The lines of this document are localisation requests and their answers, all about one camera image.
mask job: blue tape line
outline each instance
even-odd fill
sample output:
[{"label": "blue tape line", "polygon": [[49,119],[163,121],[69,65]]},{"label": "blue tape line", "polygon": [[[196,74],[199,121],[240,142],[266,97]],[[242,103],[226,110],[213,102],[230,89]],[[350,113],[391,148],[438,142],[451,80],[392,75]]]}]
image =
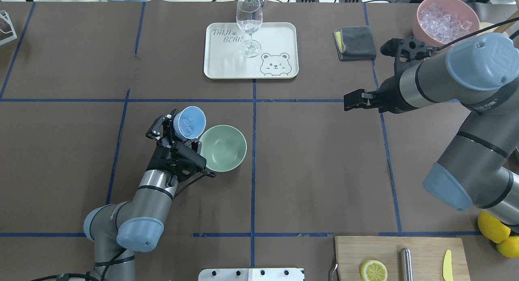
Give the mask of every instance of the blue tape line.
[{"label": "blue tape line", "polygon": [[252,103],[247,99],[129,99],[128,102],[193,102],[193,103]]},{"label": "blue tape line", "polygon": [[397,229],[402,231],[402,223],[400,222],[400,209],[398,208],[397,189],[395,187],[395,176],[393,173],[393,164],[391,163],[391,155],[389,153],[388,137],[386,133],[386,122],[384,115],[380,114],[380,122],[382,124],[382,135],[384,136],[384,148],[386,149],[386,159],[389,166],[389,174],[391,175],[391,189],[393,190],[393,207],[395,208],[395,217],[397,219]]},{"label": "blue tape line", "polygon": [[250,237],[248,232],[193,233],[193,237]]},{"label": "blue tape line", "polygon": [[87,102],[87,103],[96,103],[96,102],[109,102],[109,103],[122,103],[124,99],[1,99],[1,102]]},{"label": "blue tape line", "polygon": [[[109,102],[122,103],[124,99],[0,99],[0,102]],[[128,99],[130,103],[144,102],[198,102],[198,103],[252,103],[250,99]],[[259,99],[256,103],[343,103],[344,100],[318,99]]]},{"label": "blue tape line", "polygon": [[344,100],[312,100],[312,99],[293,99],[293,100],[287,100],[287,99],[281,99],[281,100],[269,100],[269,99],[263,99],[263,100],[256,100],[258,103],[344,103]]},{"label": "blue tape line", "polygon": [[87,237],[85,233],[1,232],[0,237]]},{"label": "blue tape line", "polygon": [[26,25],[24,26],[24,31],[22,32],[22,35],[20,36],[20,39],[18,40],[18,45],[16,46],[15,54],[13,55],[13,59],[11,60],[11,65],[9,65],[9,70],[7,70],[7,74],[5,76],[4,85],[2,85],[2,90],[0,90],[0,99],[2,96],[4,96],[5,88],[7,86],[7,82],[9,81],[9,76],[11,76],[11,71],[13,70],[13,66],[15,65],[16,57],[18,56],[18,51],[20,50],[20,46],[22,45],[22,41],[24,40],[24,37],[26,36],[27,28],[29,26],[29,22],[31,21],[32,13],[34,11],[34,7],[36,6],[36,3],[33,2],[31,6],[31,11],[29,11],[29,15],[27,17]]},{"label": "blue tape line", "polygon": [[[255,232],[254,237],[328,237],[333,235],[332,232]],[[209,232],[209,233],[193,233],[193,237],[252,237],[248,232]]]},{"label": "blue tape line", "polygon": [[[366,4],[363,3],[364,6],[364,17],[366,19],[366,26],[369,26],[369,19],[367,15],[367,7]],[[371,69],[373,71],[373,80],[375,82],[375,86],[377,90],[379,88],[377,73],[375,72],[375,59],[371,59]],[[402,224],[400,222],[400,209],[398,208],[398,199],[397,199],[397,189],[395,187],[395,177],[393,173],[393,164],[391,163],[391,155],[389,153],[389,143],[388,136],[386,132],[386,122],[384,121],[384,115],[380,114],[380,123],[382,124],[382,135],[384,137],[384,148],[386,149],[386,160],[389,166],[389,174],[391,176],[391,189],[393,190],[393,207],[395,208],[395,218],[397,221],[397,229],[399,232],[402,231]]]},{"label": "blue tape line", "polygon": [[365,2],[362,2],[362,6],[364,7],[364,19],[366,20],[366,26],[369,26],[369,19],[367,17],[367,6]]},{"label": "blue tape line", "polygon": [[256,80],[252,80],[252,187],[251,187],[251,268],[254,268],[256,232]]},{"label": "blue tape line", "polygon": [[375,73],[375,59],[371,59],[371,69],[373,70],[373,78],[375,80],[375,85],[377,86],[377,90],[378,90],[379,86],[378,86],[377,74]]},{"label": "blue tape line", "polygon": [[333,235],[332,232],[257,232],[257,237],[295,237],[295,236],[309,236],[309,237],[328,237]]},{"label": "blue tape line", "polygon": [[126,98],[124,99],[124,107],[122,108],[121,125],[119,125],[119,135],[117,136],[117,145],[115,146],[114,163],[112,165],[112,173],[110,175],[110,184],[108,185],[108,193],[106,194],[106,205],[110,204],[112,197],[112,187],[114,185],[115,178],[115,166],[117,166],[117,159],[119,158],[119,148],[121,146],[122,129],[124,128],[124,119],[126,118],[126,109],[128,108],[128,97],[130,96],[130,90],[126,92]]},{"label": "blue tape line", "polygon": [[479,231],[420,231],[420,232],[380,232],[378,236],[457,236],[482,235]]},{"label": "blue tape line", "polygon": [[139,21],[139,29],[137,30],[137,39],[135,39],[135,57],[137,57],[137,50],[139,48],[139,40],[141,39],[142,20],[144,19],[144,9],[146,8],[146,2],[142,3],[141,9],[141,20]]}]

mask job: tray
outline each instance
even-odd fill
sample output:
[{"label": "tray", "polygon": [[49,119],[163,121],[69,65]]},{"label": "tray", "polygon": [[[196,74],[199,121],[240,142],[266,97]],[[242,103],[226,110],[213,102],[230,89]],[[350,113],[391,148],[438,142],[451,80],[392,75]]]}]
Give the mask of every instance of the tray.
[{"label": "tray", "polygon": [[443,257],[452,251],[453,276],[456,281],[470,281],[469,268],[461,238],[336,236],[335,252],[341,281],[361,281],[360,266],[367,260],[378,260],[388,270],[388,281],[400,280],[399,252],[411,251],[413,279],[444,281]]},{"label": "tray", "polygon": [[[265,22],[252,35],[259,42],[261,53],[246,58],[240,45],[249,38],[236,23],[214,23],[206,30],[204,74],[211,79],[294,78],[299,72],[297,39],[293,24]],[[270,63],[282,63],[284,70],[273,69]]]}]

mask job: yellow knife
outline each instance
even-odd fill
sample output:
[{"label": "yellow knife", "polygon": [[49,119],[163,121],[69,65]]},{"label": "yellow knife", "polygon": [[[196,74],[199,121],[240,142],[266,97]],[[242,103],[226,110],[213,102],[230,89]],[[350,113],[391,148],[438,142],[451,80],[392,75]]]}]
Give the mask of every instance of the yellow knife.
[{"label": "yellow knife", "polygon": [[453,281],[453,263],[450,250],[447,250],[445,257],[443,257],[443,279],[445,279],[445,281]]}]

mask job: pink bowl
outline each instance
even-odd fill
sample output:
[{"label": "pink bowl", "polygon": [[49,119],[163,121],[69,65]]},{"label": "pink bowl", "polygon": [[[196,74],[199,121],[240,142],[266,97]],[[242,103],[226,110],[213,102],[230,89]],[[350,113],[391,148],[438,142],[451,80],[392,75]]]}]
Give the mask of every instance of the pink bowl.
[{"label": "pink bowl", "polygon": [[418,6],[418,10],[415,14],[415,19],[413,21],[413,34],[418,40],[423,41],[427,46],[443,46],[443,43],[433,39],[433,37],[426,33],[418,22],[418,15],[421,11],[428,8],[431,3],[441,4],[447,13],[458,15],[460,21],[470,21],[472,23],[469,30],[470,33],[480,29],[480,19],[478,18],[478,15],[476,15],[472,8],[465,4],[465,2],[461,0],[424,0],[420,6]]}]

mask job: lemon slice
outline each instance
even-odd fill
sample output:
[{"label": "lemon slice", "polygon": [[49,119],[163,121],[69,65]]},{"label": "lemon slice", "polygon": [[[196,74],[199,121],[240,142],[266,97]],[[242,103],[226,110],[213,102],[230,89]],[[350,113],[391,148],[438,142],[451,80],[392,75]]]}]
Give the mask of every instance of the lemon slice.
[{"label": "lemon slice", "polygon": [[360,268],[360,275],[364,281],[386,281],[388,270],[377,260],[365,261]]}]

